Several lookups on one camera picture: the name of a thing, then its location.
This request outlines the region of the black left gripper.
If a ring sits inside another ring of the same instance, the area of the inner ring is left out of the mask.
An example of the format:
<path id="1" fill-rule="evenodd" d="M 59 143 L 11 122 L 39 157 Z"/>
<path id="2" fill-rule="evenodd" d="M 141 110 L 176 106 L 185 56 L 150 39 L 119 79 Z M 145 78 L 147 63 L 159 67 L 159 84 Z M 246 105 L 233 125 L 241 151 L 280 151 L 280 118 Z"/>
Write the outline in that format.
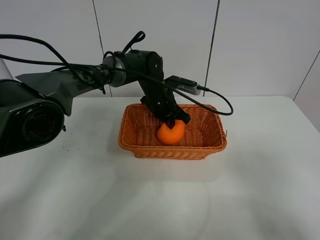
<path id="1" fill-rule="evenodd" d="M 144 96 L 140 102 L 145 105 L 159 120 L 167 120 L 166 125 L 172 129 L 175 127 L 176 120 L 188 124 L 191 117 L 188 113 L 179 109 L 173 94 L 168 88 L 152 80 L 141 79 L 139 85 Z"/>

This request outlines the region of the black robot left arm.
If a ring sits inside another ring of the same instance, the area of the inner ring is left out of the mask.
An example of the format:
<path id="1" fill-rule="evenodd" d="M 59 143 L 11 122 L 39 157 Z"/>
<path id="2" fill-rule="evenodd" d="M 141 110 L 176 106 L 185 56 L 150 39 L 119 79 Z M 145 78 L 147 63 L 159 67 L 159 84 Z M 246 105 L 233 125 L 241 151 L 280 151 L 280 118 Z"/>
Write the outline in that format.
<path id="1" fill-rule="evenodd" d="M 0 154 L 8 156 L 43 146 L 65 129 L 73 99 L 105 85 L 139 82 L 141 102 L 159 120 L 189 121 L 166 85 L 163 60 L 153 51 L 109 53 L 97 67 L 27 73 L 0 82 Z"/>

